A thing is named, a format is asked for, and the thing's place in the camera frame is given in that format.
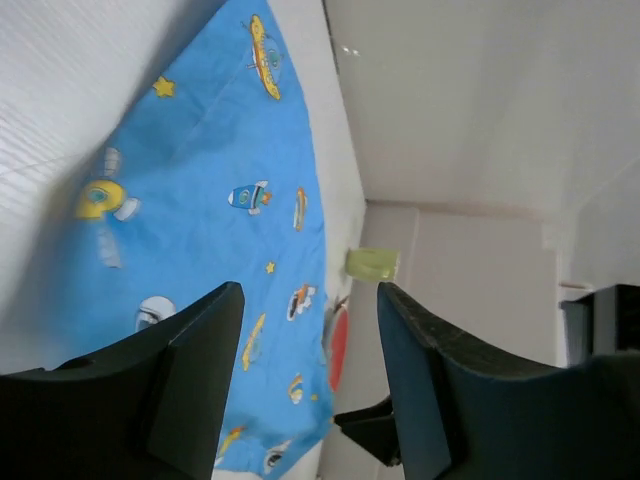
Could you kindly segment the blue space-print cloth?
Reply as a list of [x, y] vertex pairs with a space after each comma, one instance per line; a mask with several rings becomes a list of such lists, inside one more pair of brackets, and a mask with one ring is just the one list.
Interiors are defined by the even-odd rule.
[[303, 91], [264, 1], [229, 1], [154, 82], [71, 206], [42, 315], [52, 362], [238, 282], [215, 464], [282, 477], [329, 428], [326, 249]]

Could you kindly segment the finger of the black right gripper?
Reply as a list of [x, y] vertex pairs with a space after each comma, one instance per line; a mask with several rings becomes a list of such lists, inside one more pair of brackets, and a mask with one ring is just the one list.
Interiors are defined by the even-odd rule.
[[337, 414], [334, 423], [343, 435], [386, 467], [400, 464], [400, 445], [390, 395], [373, 406]]

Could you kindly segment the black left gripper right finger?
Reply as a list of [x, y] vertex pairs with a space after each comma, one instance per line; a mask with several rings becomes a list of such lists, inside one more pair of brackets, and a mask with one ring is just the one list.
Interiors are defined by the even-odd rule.
[[639, 357], [553, 367], [377, 289], [389, 398], [409, 479], [635, 479]]

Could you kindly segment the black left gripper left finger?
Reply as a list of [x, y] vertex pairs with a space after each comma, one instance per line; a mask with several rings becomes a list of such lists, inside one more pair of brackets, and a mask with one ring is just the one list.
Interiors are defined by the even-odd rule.
[[2, 477], [210, 478], [244, 303], [227, 282], [56, 369], [3, 376]]

